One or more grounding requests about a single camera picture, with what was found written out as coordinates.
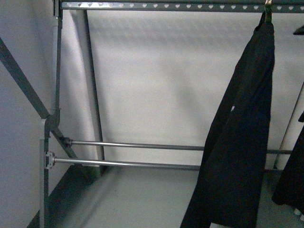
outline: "metal rod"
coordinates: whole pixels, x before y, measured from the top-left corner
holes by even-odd
[[[204,150],[203,146],[156,145],[156,144],[92,142],[92,141],[74,141],[74,140],[71,141],[71,145],[115,146],[115,147],[130,147],[130,148],[147,148],[147,149],[187,150],[187,151]]]
[[[90,27],[89,27],[89,20],[87,17],[87,11],[83,11],[84,14],[84,22],[85,22],[85,33],[86,33],[86,41],[88,47],[88,55],[89,55],[89,62],[90,62],[90,70],[91,70],[91,79],[92,79],[92,87],[93,87],[93,99],[94,99],[94,106],[96,110],[96,117],[97,117],[97,129],[98,129],[98,140],[103,141],[103,131],[101,127],[101,120],[100,120],[100,111],[99,111],[99,102],[98,102],[98,95],[97,95],[97,86],[96,86],[96,78],[95,78],[95,67],[94,67],[94,59],[92,53],[92,44],[91,44],[91,37],[90,37]],[[105,159],[105,150],[104,147],[100,147],[100,155],[101,160]]]
[[[99,160],[83,160],[71,158],[54,158],[54,162],[83,164],[83,165],[101,165],[101,166],[118,166],[118,167],[138,167],[138,168],[157,168],[157,169],[174,169],[174,170],[195,170],[199,171],[199,165],[175,165],[175,164],[157,164],[157,163],[142,163],[142,162],[124,162],[124,161],[99,161]],[[276,169],[266,169],[265,172],[275,171]]]
[[[288,135],[288,132],[290,131],[290,127],[291,127],[291,124],[292,124],[292,122],[293,122],[293,119],[295,118],[295,113],[296,113],[297,108],[298,108],[298,106],[299,106],[299,102],[300,102],[300,99],[301,99],[301,97],[302,97],[303,91],[304,91],[304,82],[303,82],[303,84],[302,84],[302,87],[301,87],[299,96],[298,96],[298,98],[297,98],[297,100],[296,100],[296,102],[295,102],[295,106],[294,106],[293,112],[291,113],[291,117],[290,117],[290,119],[289,119],[288,125],[287,125],[287,127],[286,127],[286,131],[285,131],[285,134],[284,134],[284,136],[283,136],[283,140],[282,140],[281,145],[280,145],[280,150],[281,150],[282,148],[285,147],[285,143],[286,143],[286,141],[287,141],[287,135]],[[278,156],[275,158],[274,167],[277,167],[277,166],[278,166],[280,158],[281,158],[280,155],[278,155]]]

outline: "perforated metal rail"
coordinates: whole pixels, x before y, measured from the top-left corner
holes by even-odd
[[[264,4],[153,3],[153,2],[62,2],[63,10],[149,10],[202,12],[262,12]],[[304,13],[304,3],[272,6],[274,13]]]

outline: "black coat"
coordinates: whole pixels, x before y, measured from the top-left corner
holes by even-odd
[[[278,205],[293,206],[304,214],[304,128],[281,174],[272,200]]]
[[[266,162],[275,63],[274,28],[258,27],[210,127],[197,186],[181,228],[211,222],[254,228]]]

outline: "metal bar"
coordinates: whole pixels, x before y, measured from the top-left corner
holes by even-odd
[[[3,40],[0,38],[0,60],[5,66],[7,71],[11,74],[19,88],[22,90],[24,95],[27,97],[29,102],[32,104],[34,109],[40,115],[42,119],[46,119],[49,116],[48,110],[43,105],[36,91],[29,83],[28,79],[22,72],[18,63],[14,59],[13,55],[10,53],[8,48],[5,46]]]
[[[139,144],[139,143],[121,143],[121,142],[92,142],[92,141],[71,141],[72,145],[91,145],[91,146],[115,146],[130,148],[147,148],[147,149],[167,149],[167,150],[187,150],[203,151],[203,146],[178,146],[178,145],[156,145],[156,144]]]
[[[54,158],[54,162],[83,164],[83,165],[100,165],[100,166],[118,166],[118,167],[138,167],[138,168],[156,168],[156,169],[175,169],[175,170],[194,170],[199,171],[199,165],[175,165],[175,164],[157,164],[157,163],[142,163],[142,162],[124,162],[124,161],[99,161],[99,160],[83,160],[71,158]],[[265,172],[280,172],[276,169],[266,169]]]
[[[61,30],[62,30],[62,10],[59,6],[59,0],[54,1],[54,16],[53,16],[53,66],[52,76],[56,79],[54,84],[54,99],[52,99],[52,111],[59,124],[60,110],[60,61],[61,61]]]
[[[91,37],[90,37],[90,27],[89,27],[89,20],[87,17],[87,11],[84,10],[84,20],[85,20],[85,31],[86,31],[86,41],[89,53],[89,61],[90,61],[90,70],[91,70],[91,81],[93,87],[93,97],[94,97],[94,105],[96,110],[96,117],[97,117],[97,128],[98,128],[98,140],[103,141],[103,131],[101,127],[101,120],[100,120],[100,112],[99,112],[99,102],[98,102],[98,95],[97,95],[97,86],[96,86],[96,78],[95,78],[95,68],[94,68],[94,59],[92,53],[92,45],[91,45]],[[105,159],[105,150],[104,147],[100,147],[100,154],[101,160]]]
[[[285,134],[284,134],[284,136],[283,136],[283,140],[282,140],[282,142],[281,142],[280,149],[282,149],[282,148],[285,147],[285,142],[286,142],[286,140],[287,140],[287,135],[288,135],[288,132],[289,132],[289,130],[290,130],[291,123],[292,123],[292,121],[293,121],[293,119],[294,119],[294,117],[295,117],[295,112],[296,112],[297,107],[298,107],[298,105],[299,105],[300,98],[301,98],[301,96],[302,96],[303,91],[304,91],[304,82],[303,82],[303,84],[302,84],[302,87],[301,87],[299,96],[298,96],[298,98],[297,98],[297,100],[296,100],[296,102],[295,102],[295,106],[294,106],[293,112],[291,113],[291,117],[290,117],[289,122],[288,122],[288,125],[287,125],[287,127],[286,127],[286,131],[285,131]],[[280,159],[280,157],[281,157],[281,156],[278,155],[278,156],[275,158],[275,163],[274,163],[274,167],[275,167],[275,168],[279,165],[279,159]]]
[[[113,0],[113,2],[127,2],[128,0]],[[78,3],[100,3],[102,0],[62,0],[62,2],[78,2]],[[131,2],[145,2],[145,3],[201,3],[201,4],[261,4],[265,5],[265,0],[131,0]],[[276,4],[280,5],[301,5],[304,0],[275,0]]]
[[[48,170],[45,167],[46,153],[48,152],[48,136],[45,132],[46,119],[42,119],[40,126],[39,140],[39,226],[40,228],[48,228]]]
[[[287,150],[267,150],[267,154],[291,154],[291,152]]]
[[[150,2],[150,1],[95,1],[95,2],[62,2],[63,10],[148,10],[148,11],[198,11],[198,12],[253,12],[261,13],[265,10],[265,3],[233,3],[233,2],[196,2],[185,3],[178,1]],[[272,6],[273,13],[304,13],[304,2],[282,3],[276,2]]]

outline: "metal clamp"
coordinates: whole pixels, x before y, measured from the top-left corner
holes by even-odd
[[[46,160],[46,169],[50,170],[55,165],[55,154],[51,151],[48,151],[46,154],[46,158],[48,158],[48,161]]]
[[[64,137],[61,138],[61,142],[66,146],[66,147],[71,147],[72,146],[72,139],[70,139],[69,137]]]

